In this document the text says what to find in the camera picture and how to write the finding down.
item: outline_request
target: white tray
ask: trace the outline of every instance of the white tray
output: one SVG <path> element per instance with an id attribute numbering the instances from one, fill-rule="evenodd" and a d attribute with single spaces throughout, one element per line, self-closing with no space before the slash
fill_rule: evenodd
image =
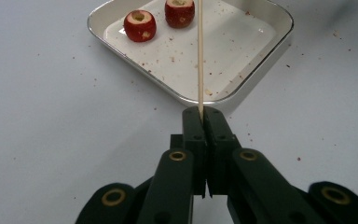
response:
<path id="1" fill-rule="evenodd" d="M 195 105 L 197 13 L 189 27 L 173 29 L 165 21 L 164 4 L 165 0 L 107 2 L 90 13 L 89 30 L 183 104 Z M 150 11 L 157 22 L 156 36 L 144 43 L 130 41 L 123 29 L 124 17 L 137 8 Z M 287 49 L 293 27 L 291 15 L 270 1 L 204 1 L 204 103 L 243 99 Z"/>

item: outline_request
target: white table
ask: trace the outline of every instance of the white table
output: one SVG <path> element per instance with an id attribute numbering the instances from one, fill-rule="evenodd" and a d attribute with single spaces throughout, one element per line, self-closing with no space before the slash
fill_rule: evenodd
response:
<path id="1" fill-rule="evenodd" d="M 74 223 L 98 188 L 153 175 L 185 107 L 90 34 L 104 0 L 0 1 L 0 223 Z M 277 1 L 294 40 L 236 108 L 243 147 L 294 186 L 358 194 L 358 1 Z M 225 197 L 194 223 L 230 223 Z"/>

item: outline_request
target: red apple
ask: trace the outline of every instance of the red apple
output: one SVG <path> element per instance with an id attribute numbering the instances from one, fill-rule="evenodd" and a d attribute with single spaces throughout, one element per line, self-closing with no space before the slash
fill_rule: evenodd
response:
<path id="1" fill-rule="evenodd" d="M 144 10 L 133 10 L 124 20 L 127 37 L 134 42 L 145 42 L 152 39 L 157 31 L 154 16 Z"/>
<path id="2" fill-rule="evenodd" d="M 172 28 L 185 28 L 194 19 L 196 8 L 193 0 L 167 0 L 165 20 Z"/>

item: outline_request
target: table surface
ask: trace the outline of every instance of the table surface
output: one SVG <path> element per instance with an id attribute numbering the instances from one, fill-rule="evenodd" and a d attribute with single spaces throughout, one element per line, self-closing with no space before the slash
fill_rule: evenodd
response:
<path id="1" fill-rule="evenodd" d="M 0 223 L 74 223 L 98 188 L 153 175 L 185 109 L 88 30 L 104 0 L 0 1 Z M 358 1 L 276 1 L 292 46 L 237 106 L 243 147 L 294 186 L 358 194 Z M 231 223 L 196 197 L 193 223 Z"/>

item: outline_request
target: wooden skewer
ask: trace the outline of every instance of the wooden skewer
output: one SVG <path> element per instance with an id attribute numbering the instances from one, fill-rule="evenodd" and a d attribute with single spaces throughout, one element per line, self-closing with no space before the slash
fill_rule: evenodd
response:
<path id="1" fill-rule="evenodd" d="M 198 28 L 199 28 L 199 112 L 203 122 L 203 32 L 202 32 L 202 0 L 198 4 Z"/>

